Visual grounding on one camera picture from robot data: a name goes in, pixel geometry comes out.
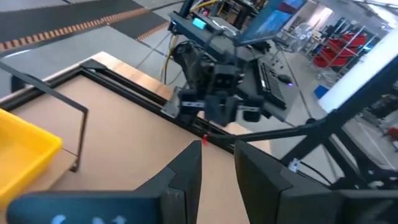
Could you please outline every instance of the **monitor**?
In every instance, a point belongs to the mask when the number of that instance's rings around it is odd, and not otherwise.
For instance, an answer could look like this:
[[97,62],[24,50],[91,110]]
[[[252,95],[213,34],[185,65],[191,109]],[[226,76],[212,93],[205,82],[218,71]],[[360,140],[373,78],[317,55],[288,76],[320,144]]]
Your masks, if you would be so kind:
[[235,46],[256,44],[276,36],[307,0],[270,0],[249,27],[237,37]]

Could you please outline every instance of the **workbench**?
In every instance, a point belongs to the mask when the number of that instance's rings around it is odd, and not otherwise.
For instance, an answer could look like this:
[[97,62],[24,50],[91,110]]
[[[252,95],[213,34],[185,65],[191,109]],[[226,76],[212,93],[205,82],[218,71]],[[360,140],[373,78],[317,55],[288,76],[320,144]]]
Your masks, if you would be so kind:
[[[169,87],[105,52],[87,60],[90,59],[165,99],[172,96]],[[60,78],[81,63],[59,71],[45,81]],[[0,106],[23,95],[28,89],[0,99]],[[63,149],[26,192],[134,190],[158,173],[192,141],[200,139],[89,78],[72,78],[55,90],[90,111],[81,166],[76,173],[68,171],[76,159],[74,154],[78,146],[81,113],[50,95],[41,95],[11,112],[61,137]],[[236,123],[223,130],[231,134],[250,133]],[[271,153],[269,141],[253,144]],[[198,223],[249,223],[236,180],[233,155],[210,143],[202,145],[202,150],[203,180]]]

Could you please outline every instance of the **floor mat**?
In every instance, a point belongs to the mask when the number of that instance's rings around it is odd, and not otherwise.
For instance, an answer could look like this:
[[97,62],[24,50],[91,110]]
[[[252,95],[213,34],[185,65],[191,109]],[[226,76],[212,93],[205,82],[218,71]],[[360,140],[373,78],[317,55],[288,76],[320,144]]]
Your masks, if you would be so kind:
[[140,9],[146,11],[132,0],[102,0],[2,12],[0,13],[0,52],[106,24],[112,19],[117,19],[115,15]]
[[133,39],[140,39],[151,35],[151,33],[163,28],[167,24],[168,21],[163,17],[153,12],[147,12],[130,19],[115,22],[111,24],[111,27]]

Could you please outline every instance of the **black bracket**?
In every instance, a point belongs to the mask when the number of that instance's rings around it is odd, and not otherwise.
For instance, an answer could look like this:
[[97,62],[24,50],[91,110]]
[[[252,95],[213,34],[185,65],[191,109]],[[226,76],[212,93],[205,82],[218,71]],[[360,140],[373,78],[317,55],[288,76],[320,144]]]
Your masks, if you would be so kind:
[[2,62],[0,62],[0,68],[3,69],[4,71],[10,73],[11,75],[14,75],[15,77],[19,78],[20,80],[24,81],[27,84],[32,85],[34,88],[43,91],[46,94],[49,94],[58,100],[66,103],[67,105],[73,107],[76,110],[79,110],[83,113],[83,117],[81,119],[81,126],[80,126],[80,135],[79,135],[79,143],[78,143],[78,151],[76,155],[76,160],[73,166],[70,168],[70,171],[76,172],[79,167],[80,167],[80,161],[81,161],[81,154],[83,150],[83,142],[84,142],[84,137],[85,137],[85,130],[86,130],[86,124],[87,124],[87,117],[88,117],[88,112],[89,110],[84,107],[83,105],[77,103],[76,101],[71,100],[70,98],[60,94],[59,92],[53,90],[52,88],[49,87],[49,85],[42,80],[39,80],[36,77],[33,77],[31,75],[24,74],[15,68],[12,68]]

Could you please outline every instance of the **cardboard sheet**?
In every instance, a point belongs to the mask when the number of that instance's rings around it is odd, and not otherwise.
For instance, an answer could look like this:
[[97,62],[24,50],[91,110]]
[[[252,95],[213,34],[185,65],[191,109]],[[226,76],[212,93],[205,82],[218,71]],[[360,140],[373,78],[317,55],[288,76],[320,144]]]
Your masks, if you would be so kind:
[[[193,140],[192,133],[103,88],[77,77],[57,88],[89,110],[81,169],[67,172],[54,190],[133,190],[158,173]],[[13,113],[77,148],[81,113],[48,95]],[[233,155],[203,146],[198,223],[249,223],[236,180]]]

